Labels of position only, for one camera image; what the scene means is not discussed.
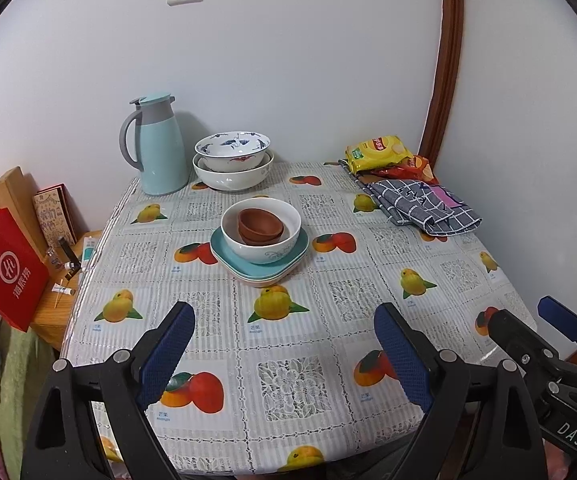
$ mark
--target chip bag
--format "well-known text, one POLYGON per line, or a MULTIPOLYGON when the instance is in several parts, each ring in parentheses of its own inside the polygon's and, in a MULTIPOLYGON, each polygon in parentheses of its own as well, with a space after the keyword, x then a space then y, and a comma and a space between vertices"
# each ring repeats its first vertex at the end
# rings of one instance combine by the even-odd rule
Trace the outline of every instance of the chip bag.
POLYGON ((413 180, 421 180, 427 184, 439 184, 438 179, 433 175, 428 158, 420 155, 413 155, 411 158, 400 162, 394 168, 380 168, 379 170, 372 170, 371 173, 386 178, 411 178, 413 180))
POLYGON ((393 136, 377 137, 346 147, 346 159, 354 174, 358 171, 375 170, 395 166, 413 154, 402 141, 393 136))

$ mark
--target pitcher handle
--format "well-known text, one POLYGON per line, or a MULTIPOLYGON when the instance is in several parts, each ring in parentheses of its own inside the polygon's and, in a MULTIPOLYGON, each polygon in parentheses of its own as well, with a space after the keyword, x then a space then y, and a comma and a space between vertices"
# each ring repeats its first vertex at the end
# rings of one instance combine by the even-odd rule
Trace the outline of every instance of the pitcher handle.
POLYGON ((136 170, 139 171, 144 171, 144 167, 140 162, 137 162, 137 160, 133 160, 132 158, 130 158, 130 153, 128 152, 128 148, 126 147, 126 132, 128 131, 128 125, 131 124, 135 119, 137 119, 141 115, 141 113, 142 110, 135 110, 133 113, 131 113, 131 115, 129 115, 126 118, 126 120, 122 124, 122 127, 120 128, 120 152, 122 152, 124 160, 126 160, 127 163, 133 166, 133 168, 136 168, 136 170))

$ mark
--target teal plate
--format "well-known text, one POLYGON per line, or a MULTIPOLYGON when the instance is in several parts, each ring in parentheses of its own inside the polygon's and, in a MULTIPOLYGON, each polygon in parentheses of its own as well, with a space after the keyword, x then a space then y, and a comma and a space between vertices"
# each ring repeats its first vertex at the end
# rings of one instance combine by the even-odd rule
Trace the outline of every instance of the teal plate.
POLYGON ((306 252, 309 248, 309 235, 307 235, 306 231, 300 229, 299 235, 297 235, 297 242, 295 247, 291 249, 291 252, 283 258, 280 258, 277 262, 264 265, 252 264, 233 253, 231 248, 226 244, 226 240, 224 240, 224 234, 221 228, 213 231, 210 238, 210 248, 218 259, 228 264, 234 272, 244 278, 256 281, 270 280, 293 264, 295 260, 299 259, 302 254, 306 252))

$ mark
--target tablecloth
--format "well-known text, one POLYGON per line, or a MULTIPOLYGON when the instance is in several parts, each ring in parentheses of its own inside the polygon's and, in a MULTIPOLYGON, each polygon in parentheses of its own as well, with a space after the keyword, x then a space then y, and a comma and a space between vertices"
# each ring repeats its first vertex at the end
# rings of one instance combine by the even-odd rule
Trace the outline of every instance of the tablecloth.
MULTIPOLYGON (((286 470, 302 457, 329 462, 414 430, 422 412, 380 352, 378 304, 392 301, 438 349, 470 363, 504 355, 486 335, 487 308, 535 322, 474 233, 433 238, 394 226, 358 195, 333 164, 278 163, 259 186, 238 193, 195 178, 154 198, 135 179, 82 279, 62 356, 73 365, 104 361, 132 348, 176 301, 188 301, 197 322, 175 371, 183 387, 173 381, 147 411, 181 472, 286 470), (296 270, 266 292, 231 277, 204 245, 227 207, 259 195, 295 206, 311 240, 296 270), (285 294, 306 311, 248 322, 265 293, 276 301, 285 294)), ((104 406, 94 412, 113 442, 104 406)))

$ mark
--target silver bolt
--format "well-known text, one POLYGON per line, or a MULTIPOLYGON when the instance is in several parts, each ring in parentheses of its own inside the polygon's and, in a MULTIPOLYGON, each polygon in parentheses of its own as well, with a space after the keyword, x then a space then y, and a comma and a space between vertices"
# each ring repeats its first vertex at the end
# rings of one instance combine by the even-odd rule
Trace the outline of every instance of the silver bolt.
POLYGON ((518 369, 518 365, 515 364, 515 362, 511 361, 510 359, 505 359, 502 362, 502 367, 507 371, 507 372, 514 372, 515 370, 518 369))
POLYGON ((66 368, 66 359, 58 359, 53 363, 53 370, 56 372, 61 372, 64 368, 66 368))
POLYGON ((440 350, 440 359, 445 363, 454 363, 457 360, 457 354, 453 350, 440 350))
POLYGON ((128 350, 118 350, 113 354, 113 360, 116 363, 123 363, 130 357, 130 352, 128 350))

